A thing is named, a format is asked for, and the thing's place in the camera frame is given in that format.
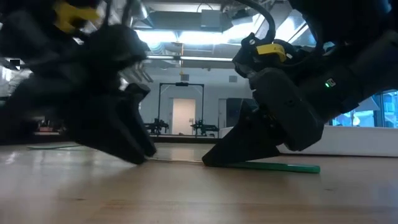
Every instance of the white door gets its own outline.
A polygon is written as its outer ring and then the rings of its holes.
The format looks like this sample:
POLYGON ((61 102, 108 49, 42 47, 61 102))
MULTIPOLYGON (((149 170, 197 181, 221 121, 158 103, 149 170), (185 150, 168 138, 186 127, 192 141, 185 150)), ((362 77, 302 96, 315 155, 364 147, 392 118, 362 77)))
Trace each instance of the white door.
POLYGON ((226 99, 218 100, 218 128, 226 127, 226 99))
POLYGON ((195 109, 196 100, 174 98, 172 134, 193 134, 191 125, 195 122, 195 109))

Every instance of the floor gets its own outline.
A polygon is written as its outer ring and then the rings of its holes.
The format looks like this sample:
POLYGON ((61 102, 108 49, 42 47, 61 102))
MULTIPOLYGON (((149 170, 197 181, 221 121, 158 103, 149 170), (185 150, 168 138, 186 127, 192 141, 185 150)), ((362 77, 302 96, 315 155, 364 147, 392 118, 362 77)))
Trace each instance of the floor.
POLYGON ((158 144, 134 167, 91 149, 0 148, 0 223, 398 223, 398 159, 278 157, 320 174, 204 167, 211 145, 158 144))

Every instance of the wooden floor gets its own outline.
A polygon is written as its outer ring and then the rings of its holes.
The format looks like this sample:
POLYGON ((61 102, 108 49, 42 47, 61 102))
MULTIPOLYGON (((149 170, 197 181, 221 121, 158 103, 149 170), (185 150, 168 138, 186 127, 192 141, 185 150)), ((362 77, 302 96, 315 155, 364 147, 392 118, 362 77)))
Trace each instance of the wooden floor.
MULTIPOLYGON (((197 161, 210 145, 158 145, 197 161)), ((90 149, 0 148, 0 223, 398 223, 398 159, 279 157, 321 174, 140 167, 90 149)))

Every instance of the yellow component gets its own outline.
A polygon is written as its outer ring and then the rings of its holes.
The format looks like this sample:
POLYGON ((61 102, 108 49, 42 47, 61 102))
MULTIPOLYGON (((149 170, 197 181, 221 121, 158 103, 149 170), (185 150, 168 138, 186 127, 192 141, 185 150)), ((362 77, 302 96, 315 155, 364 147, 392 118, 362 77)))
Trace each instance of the yellow component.
POLYGON ((266 44, 256 47, 259 55, 277 54, 281 62, 286 61, 286 53, 280 44, 266 44))
POLYGON ((54 10, 57 13, 57 20, 55 21, 54 25, 66 33, 71 33, 76 29, 73 25, 71 25, 75 19, 83 19, 94 22, 99 18, 99 15, 95 9, 90 7, 79 9, 75 6, 69 5, 66 2, 56 3, 54 5, 54 10))

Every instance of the equipment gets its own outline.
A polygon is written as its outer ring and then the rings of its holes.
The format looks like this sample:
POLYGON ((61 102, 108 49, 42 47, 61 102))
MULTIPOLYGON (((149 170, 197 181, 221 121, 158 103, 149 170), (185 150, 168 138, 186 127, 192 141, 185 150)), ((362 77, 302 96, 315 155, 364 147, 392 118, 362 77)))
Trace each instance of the equipment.
POLYGON ((214 124, 204 124, 203 120, 195 121, 195 124, 191 125, 191 127, 195 130, 195 135, 198 135, 198 130, 200 130, 200 134, 202 136, 207 136, 207 131, 219 131, 217 126, 214 124))
MULTIPOLYGON (((289 0, 314 34, 313 49, 275 40, 272 16, 252 0, 237 1, 269 23, 265 38, 249 35, 233 60, 258 108, 242 104, 238 124, 203 157, 206 165, 277 156, 279 144, 304 150, 327 121, 398 87, 398 0, 289 0), (324 50, 325 42, 335 46, 324 50)), ((154 155, 138 113, 142 92, 118 89, 118 71, 146 58, 147 46, 125 25, 132 2, 122 24, 109 25, 108 1, 103 25, 88 35, 80 28, 96 18, 100 0, 1 1, 0 53, 21 58, 21 68, 34 73, 1 108, 1 137, 27 112, 51 106, 79 144, 135 164, 154 155)))
POLYGON ((155 118, 155 121, 153 123, 146 123, 145 127, 148 130, 150 130, 151 134, 160 135, 160 134, 162 134, 163 128, 164 128, 164 133, 167 132, 167 130, 169 128, 169 124, 164 122, 164 120, 159 120, 159 119, 155 118))

